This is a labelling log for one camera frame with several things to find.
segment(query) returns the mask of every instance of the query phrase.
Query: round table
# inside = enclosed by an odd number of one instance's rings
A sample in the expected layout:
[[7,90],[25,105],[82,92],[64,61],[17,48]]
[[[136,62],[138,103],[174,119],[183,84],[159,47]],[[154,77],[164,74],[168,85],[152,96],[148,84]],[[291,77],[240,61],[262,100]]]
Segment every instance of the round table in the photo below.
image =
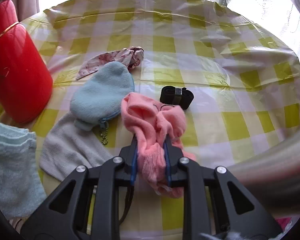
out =
[[[241,162],[300,128],[297,56],[260,25],[217,3],[69,0],[22,24],[54,81],[46,108],[26,125],[37,134],[37,160],[47,133],[69,110],[73,93],[91,77],[75,80],[81,65],[130,46],[145,51],[141,66],[131,72],[136,92],[157,100],[166,85],[193,92],[182,142],[202,166]],[[120,116],[109,122],[106,147],[113,155],[131,139]],[[40,169],[39,175],[47,194],[59,184]],[[183,199],[159,196],[137,179],[121,239],[181,239],[182,206]]]

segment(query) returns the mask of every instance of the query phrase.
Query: light blue towel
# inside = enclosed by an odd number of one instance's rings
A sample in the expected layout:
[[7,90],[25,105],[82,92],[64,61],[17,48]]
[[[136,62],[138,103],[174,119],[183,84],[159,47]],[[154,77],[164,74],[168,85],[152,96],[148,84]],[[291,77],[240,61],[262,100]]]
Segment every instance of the light blue towel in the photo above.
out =
[[70,110],[76,117],[74,125],[90,131],[120,113],[121,100],[134,91],[127,67],[120,62],[105,64],[73,95]]
[[46,198],[35,163],[36,136],[0,123],[0,210],[28,217]]

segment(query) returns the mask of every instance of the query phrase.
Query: red container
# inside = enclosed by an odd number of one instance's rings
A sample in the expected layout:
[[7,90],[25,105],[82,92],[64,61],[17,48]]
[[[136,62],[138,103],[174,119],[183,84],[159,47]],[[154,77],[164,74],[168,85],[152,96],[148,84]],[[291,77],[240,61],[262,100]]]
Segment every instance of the red container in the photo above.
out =
[[52,78],[11,0],[0,3],[0,104],[14,121],[35,119],[52,93]]

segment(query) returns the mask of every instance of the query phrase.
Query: black belt roll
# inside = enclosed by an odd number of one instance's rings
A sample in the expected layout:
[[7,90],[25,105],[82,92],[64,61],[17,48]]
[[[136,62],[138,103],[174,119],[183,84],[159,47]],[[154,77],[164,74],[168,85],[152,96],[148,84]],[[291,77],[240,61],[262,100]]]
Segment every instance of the black belt roll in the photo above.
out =
[[193,93],[186,88],[165,86],[161,90],[160,102],[167,105],[179,105],[183,110],[186,110],[193,98]]

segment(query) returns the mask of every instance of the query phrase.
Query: checkered tablecloth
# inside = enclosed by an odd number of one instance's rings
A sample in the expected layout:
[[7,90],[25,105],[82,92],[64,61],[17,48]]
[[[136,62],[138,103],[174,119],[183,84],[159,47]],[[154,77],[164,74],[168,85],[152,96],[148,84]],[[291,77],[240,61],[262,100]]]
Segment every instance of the checkered tablecloth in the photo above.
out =
[[[187,87],[182,142],[201,165],[229,166],[259,154],[300,128],[300,64],[282,41],[228,8],[206,0],[70,0],[22,22],[53,76],[53,95],[29,127],[37,158],[73,93],[80,66],[111,50],[141,46],[132,71],[136,92],[159,99],[163,86]],[[132,134],[110,121],[113,155]],[[58,184],[39,170],[47,192]],[[158,196],[140,179],[122,239],[181,239],[183,200]]]

